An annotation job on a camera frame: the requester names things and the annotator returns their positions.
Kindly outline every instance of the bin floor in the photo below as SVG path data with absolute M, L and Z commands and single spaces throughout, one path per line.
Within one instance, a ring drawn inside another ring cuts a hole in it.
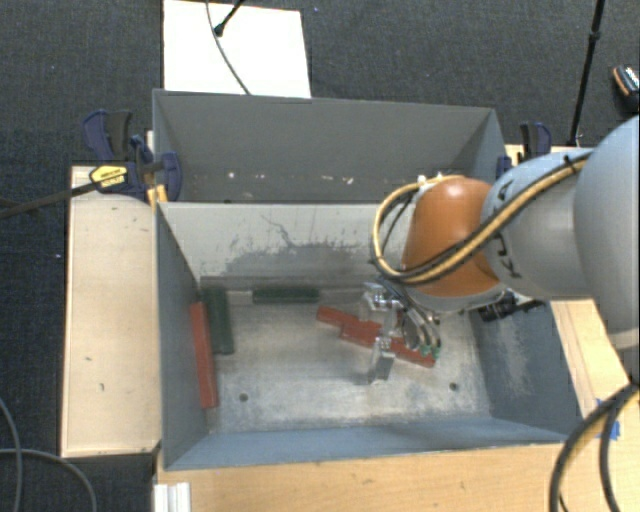
M 370 385 L 371 350 L 341 340 L 338 328 L 316 321 L 317 309 L 232 304 L 235 353 L 216 356 L 220 406 L 208 412 L 212 433 L 490 415 L 466 315 L 442 319 L 443 347 L 433 368 L 396 360 L 388 381 Z

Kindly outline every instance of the dark green block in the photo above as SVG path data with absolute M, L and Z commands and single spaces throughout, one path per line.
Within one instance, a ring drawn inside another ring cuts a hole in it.
M 207 305 L 213 353 L 233 354 L 235 347 L 227 291 L 222 287 L 205 288 L 202 290 L 201 295 L 202 300 Z
M 310 286 L 274 286 L 253 290 L 254 304 L 313 304 L 319 300 L 320 290 Z

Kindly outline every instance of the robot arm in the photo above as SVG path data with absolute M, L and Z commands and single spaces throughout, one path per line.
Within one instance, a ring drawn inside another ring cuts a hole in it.
M 593 150 L 554 153 L 503 175 L 492 187 L 442 180 L 416 201 L 401 269 L 377 238 L 372 260 L 385 279 L 431 311 L 474 309 L 506 289 L 541 300 L 592 297 L 634 381 L 638 370 L 638 117 Z

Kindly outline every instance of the red block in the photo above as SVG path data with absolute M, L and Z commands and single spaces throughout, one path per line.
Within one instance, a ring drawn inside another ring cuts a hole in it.
M 366 348 L 373 347 L 373 344 L 376 342 L 376 337 L 380 333 L 380 327 L 382 327 L 377 322 L 361 322 L 358 317 L 354 315 L 327 306 L 320 306 L 318 308 L 316 319 L 320 322 L 340 327 L 340 339 L 351 341 Z M 399 359 L 427 368 L 431 368 L 436 362 L 430 354 L 425 357 L 422 356 L 420 352 L 407 348 L 403 338 L 394 338 L 391 342 L 390 349 L 392 352 L 395 352 Z
M 204 302 L 191 304 L 189 314 L 193 330 L 193 345 L 196 351 L 200 407 L 203 409 L 218 407 L 218 382 L 215 359 L 211 351 L 211 333 L 206 304 Z

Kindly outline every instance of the black cable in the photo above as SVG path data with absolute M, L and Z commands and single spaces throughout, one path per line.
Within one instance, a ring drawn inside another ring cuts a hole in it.
M 20 203 L 16 201 L 9 201 L 9 199 L 5 199 L 4 197 L 0 197 L 0 206 L 3 208 L 12 208 L 14 206 L 18 206 Z
M 21 213 L 29 213 L 32 210 L 37 210 L 39 208 L 43 208 L 44 206 L 50 206 L 55 203 L 59 203 L 60 201 L 66 201 L 71 199 L 72 197 L 78 197 L 83 194 L 87 194 L 96 189 L 95 183 L 87 183 L 80 187 L 63 190 L 61 192 L 56 192 L 55 194 L 51 194 L 45 197 L 41 197 L 40 199 L 36 199 L 34 201 L 29 201 L 26 203 L 19 203 L 16 206 L 11 208 L 7 208 L 0 212 L 0 220 L 8 219 L 9 217 L 13 217 L 15 215 L 19 215 Z
M 587 47 L 587 55 L 584 59 L 584 67 L 582 68 L 582 79 L 580 80 L 580 90 L 578 91 L 578 99 L 576 100 L 576 109 L 573 114 L 573 122 L 571 123 L 571 132 L 567 146 L 575 146 L 578 138 L 578 125 L 580 124 L 580 116 L 582 115 L 582 105 L 584 104 L 584 96 L 587 92 L 587 82 L 589 81 L 589 73 L 591 71 L 591 63 L 593 54 L 596 51 L 596 43 L 600 39 L 600 22 L 602 21 L 602 13 L 604 11 L 605 0 L 597 0 L 596 8 L 591 21 L 591 32 L 589 33 L 589 46 Z
M 233 67 L 233 65 L 231 64 L 229 59 L 227 58 L 227 54 L 224 51 L 224 48 L 222 47 L 222 44 L 220 44 L 220 40 L 218 39 L 218 34 L 216 34 L 216 28 L 213 26 L 213 21 L 211 20 L 211 12 L 209 11 L 209 0 L 204 0 L 204 3 L 205 3 L 205 8 L 207 9 L 207 19 L 209 20 L 209 28 L 211 29 L 211 35 L 213 35 L 213 40 L 215 41 L 216 46 L 218 47 L 218 51 L 220 52 L 220 55 L 222 56 L 222 59 L 224 60 L 224 63 L 227 65 L 227 68 L 229 68 L 229 71 L 231 71 L 231 74 L 233 75 L 233 78 L 236 79 L 236 82 L 238 82 L 238 85 L 242 88 L 244 93 L 247 96 L 251 96 L 251 93 L 249 92 L 249 89 L 247 89 L 247 86 L 244 85 L 244 82 L 242 81 L 242 79 L 240 78 L 238 73 L 236 73 L 235 68 Z
M 9 430 L 11 431 L 11 437 L 13 438 L 13 446 L 14 453 L 16 454 L 16 497 L 13 502 L 13 512 L 18 512 L 20 510 L 20 501 L 22 499 L 22 480 L 24 478 L 24 471 L 22 466 L 22 446 L 20 446 L 20 436 L 18 435 L 18 429 L 16 428 L 16 423 L 13 421 L 13 417 L 9 412 L 4 400 L 0 398 L 0 409 L 2 410 L 2 414 L 4 414 L 5 419 L 7 420 L 7 425 L 9 425 Z
M 76 477 L 78 477 L 78 479 L 82 482 L 84 488 L 87 490 L 89 498 L 91 499 L 91 511 L 98 512 L 98 500 L 96 498 L 96 492 L 94 491 L 91 482 L 89 482 L 89 479 L 80 468 L 73 465 L 68 460 L 63 459 L 62 457 L 58 457 L 57 455 L 53 455 L 52 453 L 41 452 L 40 450 L 30 450 L 29 448 L 22 448 L 21 451 L 23 455 L 29 455 L 31 457 L 55 462 L 56 464 L 60 464 L 64 468 L 71 471 Z M 14 448 L 0 450 L 0 455 L 13 455 L 14 453 L 16 453 L 16 450 Z
M 382 212 L 382 218 L 380 220 L 380 222 L 385 222 L 385 220 L 387 219 L 387 217 L 391 214 L 391 212 L 393 210 L 395 210 L 395 208 L 400 205 L 400 204 L 404 204 L 405 200 L 407 199 L 407 197 L 413 197 L 414 194 L 416 194 L 417 191 L 411 191 L 411 192 L 406 192 L 404 194 L 402 194 L 401 196 L 397 197 L 393 202 L 391 202 L 389 204 L 389 207 Z
M 616 404 L 611 408 L 607 415 L 607 421 L 604 424 L 602 435 L 600 437 L 600 483 L 602 484 L 604 497 L 607 500 L 607 504 L 609 505 L 611 512 L 620 512 L 620 507 L 618 506 L 618 502 L 613 492 L 613 486 L 611 485 L 611 474 L 609 472 L 609 445 L 611 441 L 611 433 L 613 432 L 613 426 L 622 412 L 622 409 L 629 400 L 631 400 L 637 390 L 638 386 L 632 383 L 628 387 L 628 390 L 618 397 Z
M 402 204 L 402 208 L 400 208 L 400 210 L 398 210 L 398 213 L 396 214 L 396 216 L 391 221 L 391 226 L 389 226 L 389 230 L 387 231 L 387 234 L 385 235 L 384 240 L 382 241 L 382 245 L 380 246 L 381 249 L 382 249 L 382 252 L 384 252 L 384 249 L 387 247 L 387 243 L 389 242 L 389 238 L 391 237 L 391 233 L 393 233 L 393 230 L 396 227 L 396 224 L 400 220 L 400 217 L 402 217 L 402 214 L 405 212 L 405 210 L 411 204 L 411 200 L 413 199 L 414 196 L 415 196 L 415 193 L 407 194 L 407 198 L 405 199 L 404 203 Z
M 235 5 L 233 6 L 229 14 L 226 15 L 224 20 L 222 20 L 222 23 L 219 23 L 216 28 L 214 28 L 214 31 L 218 37 L 222 37 L 222 35 L 224 34 L 224 28 L 227 26 L 227 23 L 229 23 L 229 20 L 231 18 L 233 18 L 233 15 L 236 13 L 236 11 L 240 9 L 240 6 L 244 3 L 244 1 L 245 0 L 236 0 Z
M 589 414 L 573 432 L 571 432 L 558 455 L 553 468 L 553 473 L 551 474 L 551 484 L 549 486 L 549 510 L 551 512 L 559 512 L 558 504 L 560 500 L 560 482 L 564 475 L 566 465 L 580 440 L 584 437 L 587 431 L 600 419 L 606 416 L 613 407 L 621 403 L 621 400 L 624 400 L 628 395 L 633 395 L 637 390 L 637 384 L 632 382 L 619 389 L 607 400 L 601 402 L 600 405 L 591 414 Z
M 498 217 L 499 215 L 502 214 L 502 212 L 508 208 L 514 201 L 516 201 L 517 199 L 519 199 L 524 193 L 527 192 L 528 189 L 530 189 L 531 187 L 537 185 L 538 183 L 544 181 L 545 179 L 549 178 L 551 175 L 562 171 L 565 168 L 571 167 L 574 168 L 574 164 L 576 162 L 581 162 L 583 160 L 586 160 L 589 157 L 589 155 L 584 155 L 581 156 L 579 158 L 576 158 L 574 160 L 569 160 L 568 162 L 563 162 L 562 164 L 558 165 L 557 167 L 554 167 L 553 169 L 551 169 L 549 172 L 545 173 L 544 175 L 540 176 L 538 179 L 536 179 L 534 182 L 530 183 L 527 188 L 525 188 L 524 190 L 521 190 L 520 192 L 518 192 L 516 195 L 514 195 L 511 199 L 509 199 L 509 201 L 507 201 L 505 204 L 502 205 L 502 207 L 500 207 L 498 210 L 496 210 L 495 212 L 493 212 L 493 214 L 491 216 L 489 216 L 482 224 L 480 224 L 480 226 L 478 226 L 478 228 L 476 230 L 474 230 L 470 235 L 468 235 L 466 238 L 464 238 L 463 240 L 453 244 L 452 246 L 448 247 L 447 249 L 445 249 L 444 251 L 442 251 L 441 253 L 437 254 L 436 256 L 434 256 L 433 258 L 431 258 L 430 260 L 421 263 L 420 265 L 417 265 L 405 272 L 403 272 L 402 276 L 392 276 L 389 275 L 381 266 L 380 263 L 378 262 L 377 258 L 376 258 L 376 254 L 375 254 L 375 249 L 374 249 L 374 243 L 373 243 L 373 239 L 371 240 L 370 243 L 370 254 L 371 254 L 371 262 L 373 263 L 373 265 L 376 267 L 376 269 L 378 270 L 378 272 L 380 272 L 380 274 L 382 274 L 386 279 L 389 279 L 390 281 L 394 281 L 394 282 L 404 282 L 405 279 L 410 279 L 412 277 L 416 277 L 419 276 L 421 274 L 424 274 L 425 272 L 428 272 L 429 270 L 431 270 L 432 268 L 434 268 L 435 266 L 439 265 L 440 263 L 442 263 L 443 261 L 447 260 L 448 258 L 450 258 L 453 254 L 455 254 L 458 250 L 460 250 L 462 247 L 464 247 L 466 244 L 468 244 L 475 236 L 477 236 L 481 231 L 483 231 L 489 224 L 491 224 L 496 217 Z M 507 226 L 526 206 L 528 206 L 532 201 L 534 201 L 536 199 L 536 197 L 538 197 L 538 195 L 531 197 L 529 200 L 527 200 L 526 202 L 524 202 L 518 209 L 514 210 L 514 212 L 511 214 L 511 216 L 509 217 L 509 219 L 505 222 L 505 224 L 503 226 L 501 226 L 500 229 L 503 229 L 505 226 Z M 464 265 L 465 263 L 467 263 L 471 258 L 473 258 L 478 251 L 482 250 L 486 245 L 488 245 L 491 241 L 493 240 L 493 236 L 488 236 L 487 239 L 482 242 L 481 244 L 478 245 L 478 247 L 476 247 L 472 252 L 470 252 L 470 254 L 467 255 L 466 258 L 461 259 L 458 263 L 456 263 L 455 265 L 451 266 L 449 269 L 439 273 L 437 276 L 431 277 L 430 279 L 423 279 L 423 280 L 419 280 L 419 281 L 412 281 L 411 285 L 412 286 L 419 286 L 419 285 L 423 285 L 423 284 L 428 284 L 431 283 L 433 281 L 437 281 L 438 279 L 441 279 L 442 277 L 451 274 L 452 272 L 455 272 L 458 268 L 460 268 L 462 265 Z
M 560 493 L 560 506 L 562 507 L 562 512 L 569 512 L 567 504 L 564 502 L 564 498 L 562 497 L 562 493 Z
M 0 398 L 0 410 L 2 410 L 2 414 L 7 420 L 7 424 L 9 425 L 9 430 L 11 430 L 11 437 L 13 438 L 14 448 L 5 448 L 0 449 L 0 455 L 15 455 L 16 456 L 16 498 L 13 504 L 13 511 L 19 512 L 20 510 L 20 502 L 22 498 L 22 486 L 24 480 L 24 468 L 23 468 L 23 455 L 29 455 L 31 457 L 36 457 L 40 459 L 45 459 L 48 461 L 55 462 L 56 464 L 61 464 L 66 469 L 71 471 L 78 479 L 82 482 L 82 485 L 87 490 L 89 494 L 89 498 L 91 499 L 91 510 L 92 512 L 98 511 L 98 500 L 96 498 L 96 493 L 89 482 L 87 476 L 77 467 L 74 466 L 68 460 L 63 459 L 62 457 L 58 457 L 57 455 L 53 455 L 51 453 L 42 452 L 40 450 L 30 450 L 28 448 L 22 448 L 20 445 L 20 437 L 18 436 L 18 429 L 16 428 L 16 424 L 13 421 L 13 417 L 9 412 L 9 409 L 5 405 L 4 401 Z

